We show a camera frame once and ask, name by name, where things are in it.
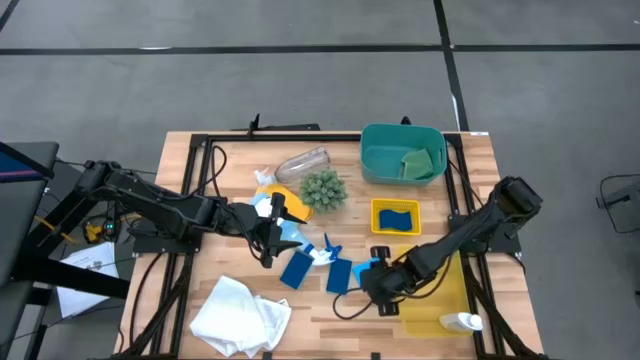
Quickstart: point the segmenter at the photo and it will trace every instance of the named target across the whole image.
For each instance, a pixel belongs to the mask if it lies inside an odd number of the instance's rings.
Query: clear plastic bottle
[[[327,149],[320,146],[280,164],[275,172],[276,180],[281,184],[290,184],[312,172],[328,169],[330,165]]]

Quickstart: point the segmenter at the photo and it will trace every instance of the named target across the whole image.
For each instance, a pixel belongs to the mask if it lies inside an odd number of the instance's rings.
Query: white bottle
[[[454,313],[440,316],[440,324],[451,331],[480,331],[482,318],[469,313]]]

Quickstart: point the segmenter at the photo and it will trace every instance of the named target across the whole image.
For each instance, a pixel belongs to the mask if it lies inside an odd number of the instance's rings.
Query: computer monitor
[[[53,179],[53,171],[0,142],[0,183]]]

